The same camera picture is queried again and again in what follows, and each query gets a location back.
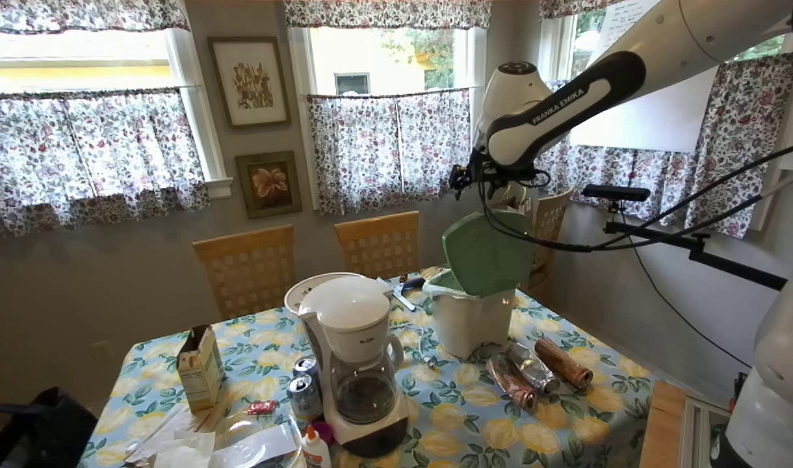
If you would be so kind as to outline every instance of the dining table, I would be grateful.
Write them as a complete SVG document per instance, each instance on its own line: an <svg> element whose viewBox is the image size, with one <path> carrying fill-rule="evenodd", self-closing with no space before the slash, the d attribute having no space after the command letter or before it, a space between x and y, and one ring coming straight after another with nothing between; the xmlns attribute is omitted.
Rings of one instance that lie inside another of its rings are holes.
<svg viewBox="0 0 793 468"><path fill-rule="evenodd" d="M549 337L592 372L584 390L556 385L535 406L515 406L484 364L445 351L431 302L392 302L389 331L402 346L396 383L409 398L409 435L383 457L336 449L336 466L636 466L657 377L523 292L512 302L509 340L534 346ZM293 312L278 303L213 323L213 332L226 414L254 399L289 402L291 368L311 357ZM185 336L141 340L128 351L80 466L124 466L128 448L185 406L177 372Z"/></svg>

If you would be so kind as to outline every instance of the framed picture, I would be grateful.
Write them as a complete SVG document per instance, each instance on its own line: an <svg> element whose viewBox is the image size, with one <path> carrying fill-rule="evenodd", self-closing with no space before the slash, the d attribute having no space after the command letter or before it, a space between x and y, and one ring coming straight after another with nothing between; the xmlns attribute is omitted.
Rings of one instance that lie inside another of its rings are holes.
<svg viewBox="0 0 793 468"><path fill-rule="evenodd" d="M210 38L235 126L289 123L276 38Z"/></svg>
<svg viewBox="0 0 793 468"><path fill-rule="evenodd" d="M242 197L250 217L298 210L293 152L237 155Z"/></svg>

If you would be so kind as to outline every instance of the chair back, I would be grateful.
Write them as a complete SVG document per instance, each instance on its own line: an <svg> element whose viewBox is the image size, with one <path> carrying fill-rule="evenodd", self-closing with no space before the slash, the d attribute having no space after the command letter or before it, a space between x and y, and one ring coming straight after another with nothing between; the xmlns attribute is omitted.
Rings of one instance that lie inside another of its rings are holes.
<svg viewBox="0 0 793 468"><path fill-rule="evenodd" d="M293 228L232 234L192 241L224 318L284 303L293 285Z"/></svg>
<svg viewBox="0 0 793 468"><path fill-rule="evenodd" d="M336 224L345 271L392 277L418 271L418 210Z"/></svg>
<svg viewBox="0 0 793 468"><path fill-rule="evenodd" d="M534 215L534 236L543 240L543 241L556 241L558 228L561 228L561 217L569 207L573 199L573 189L561 191L561 194L552 194L552 197L540 197L535 203ZM549 247L535 247L534 249L534 260L530 260L530 272L547 271L552 263L552 253Z"/></svg>

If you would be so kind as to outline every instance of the bag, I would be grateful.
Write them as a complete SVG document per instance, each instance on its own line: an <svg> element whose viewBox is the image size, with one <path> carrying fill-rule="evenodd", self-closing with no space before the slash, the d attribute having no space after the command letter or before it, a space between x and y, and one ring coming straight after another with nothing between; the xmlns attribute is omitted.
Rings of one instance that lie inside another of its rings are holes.
<svg viewBox="0 0 793 468"><path fill-rule="evenodd" d="M72 468L79 466L96 415L60 388L40 392L28 406L6 406L11 420L0 431L0 466Z"/></svg>

